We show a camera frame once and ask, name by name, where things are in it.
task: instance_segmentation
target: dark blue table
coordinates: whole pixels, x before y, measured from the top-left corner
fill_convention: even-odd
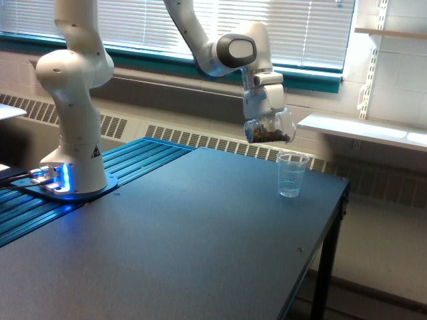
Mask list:
[[[323,317],[348,182],[198,149],[0,249],[2,319],[283,319],[324,242]]]

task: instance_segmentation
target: robotic arm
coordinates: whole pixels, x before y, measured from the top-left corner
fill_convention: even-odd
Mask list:
[[[222,77],[242,70],[248,141],[291,142],[296,127],[285,108],[283,76],[273,71],[266,26],[261,22],[244,23],[235,32],[210,41],[195,16],[193,0],[163,2],[203,73]]]
[[[41,160],[44,172],[33,179],[57,195],[92,193],[107,179],[99,151],[100,115],[89,90],[113,76],[114,64],[98,31],[97,0],[55,0],[55,23],[67,50],[44,55],[36,73],[52,95],[59,116],[59,146]]]

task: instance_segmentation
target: window sill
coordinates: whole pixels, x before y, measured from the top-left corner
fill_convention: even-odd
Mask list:
[[[411,150],[427,151],[427,130],[415,129],[353,117],[312,113],[298,123],[301,129],[391,145]]]
[[[0,32],[2,50],[22,53],[44,54],[66,48],[65,41],[47,37],[16,35]],[[200,77],[192,59],[185,55],[148,51],[143,49],[105,45],[117,66],[144,69],[156,73],[167,73],[184,77]],[[274,67],[284,75],[284,87],[338,93],[342,75],[323,71]],[[228,83],[241,83],[239,71],[225,77]]]

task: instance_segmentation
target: shelf bracket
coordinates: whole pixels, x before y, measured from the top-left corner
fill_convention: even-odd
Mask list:
[[[378,22],[377,30],[384,29],[384,23],[386,21],[388,0],[378,0]],[[359,110],[359,119],[365,120],[368,115],[368,106],[371,98],[372,85],[374,84],[376,65],[378,62],[378,55],[380,53],[382,36],[370,35],[372,40],[371,56],[368,66],[368,74],[366,75],[365,85],[360,89],[359,100],[357,109]],[[353,141],[353,149],[360,150],[361,140],[355,139]]]

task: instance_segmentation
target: window blind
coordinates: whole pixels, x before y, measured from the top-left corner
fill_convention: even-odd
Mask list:
[[[211,38],[242,21],[262,21],[270,32],[275,64],[342,69],[354,0],[193,0]],[[53,0],[0,1],[4,32],[60,37]],[[99,26],[106,44],[191,57],[162,0],[99,0]]]

